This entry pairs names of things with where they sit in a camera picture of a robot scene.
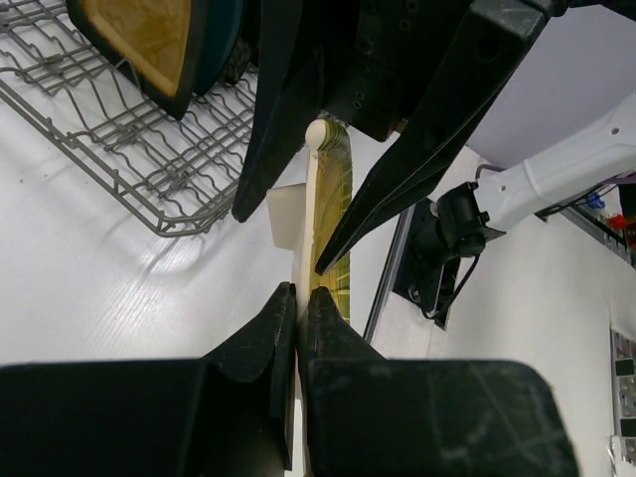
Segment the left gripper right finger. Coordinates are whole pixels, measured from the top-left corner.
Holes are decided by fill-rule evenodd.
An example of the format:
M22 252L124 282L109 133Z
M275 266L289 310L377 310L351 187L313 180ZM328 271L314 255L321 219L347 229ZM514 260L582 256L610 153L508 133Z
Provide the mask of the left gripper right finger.
M397 360L315 289L298 344L313 476L575 476L548 383L499 360Z

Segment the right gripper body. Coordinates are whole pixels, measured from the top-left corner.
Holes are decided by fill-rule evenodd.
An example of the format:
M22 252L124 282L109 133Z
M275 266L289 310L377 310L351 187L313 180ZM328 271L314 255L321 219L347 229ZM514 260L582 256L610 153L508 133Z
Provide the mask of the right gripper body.
M290 1L287 139L325 111L378 141L409 118L466 1Z

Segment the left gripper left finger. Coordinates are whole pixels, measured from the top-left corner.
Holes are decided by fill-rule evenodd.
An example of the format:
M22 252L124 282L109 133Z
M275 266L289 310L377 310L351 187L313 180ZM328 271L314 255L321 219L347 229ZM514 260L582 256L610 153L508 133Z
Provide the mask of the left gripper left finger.
M281 476L292 465L296 290L200 358L1 370L5 476Z

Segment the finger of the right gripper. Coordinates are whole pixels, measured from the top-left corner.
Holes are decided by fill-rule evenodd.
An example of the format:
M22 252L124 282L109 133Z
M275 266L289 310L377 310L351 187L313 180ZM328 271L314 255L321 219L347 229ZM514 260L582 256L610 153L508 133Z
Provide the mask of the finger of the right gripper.
M555 12L552 1L474 1L399 139L367 175L315 265L426 197Z
M232 214L254 213L304 142L323 95L323 50L317 1L261 3L253 125Z

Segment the amber square plate black rim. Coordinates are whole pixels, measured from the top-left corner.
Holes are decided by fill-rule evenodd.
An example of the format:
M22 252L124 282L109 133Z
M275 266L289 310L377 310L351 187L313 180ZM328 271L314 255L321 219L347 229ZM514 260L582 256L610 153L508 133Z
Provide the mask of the amber square plate black rim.
M183 118L194 90L206 1L68 1L89 42L169 115Z

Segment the yellow green striped plate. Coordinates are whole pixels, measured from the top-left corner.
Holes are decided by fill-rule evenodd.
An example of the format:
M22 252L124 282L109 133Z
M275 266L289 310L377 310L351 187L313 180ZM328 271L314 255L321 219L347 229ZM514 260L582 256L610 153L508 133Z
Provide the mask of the yellow green striped plate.
M305 131L308 150L303 183L266 193L273 244L293 252L291 282L296 289L296 356L306 337L311 292L326 287L346 322L350 321L350 258L320 275L315 266L349 208L353 191L350 136L344 125L316 119Z

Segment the dark teal blue plate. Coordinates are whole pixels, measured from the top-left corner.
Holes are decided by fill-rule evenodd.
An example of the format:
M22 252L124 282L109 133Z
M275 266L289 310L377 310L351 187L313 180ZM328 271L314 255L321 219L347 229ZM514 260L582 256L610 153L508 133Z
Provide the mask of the dark teal blue plate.
M205 94L221 78L241 29L244 1L208 1L203 47L193 85L195 94Z

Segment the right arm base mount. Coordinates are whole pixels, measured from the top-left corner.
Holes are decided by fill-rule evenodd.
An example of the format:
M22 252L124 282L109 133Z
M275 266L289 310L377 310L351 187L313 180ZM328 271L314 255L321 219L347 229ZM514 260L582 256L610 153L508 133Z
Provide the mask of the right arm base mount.
M436 238L434 204L424 199L399 215L396 231L367 321L364 338L370 342L391 293L415 305L438 328L446 328L460 259L448 258Z

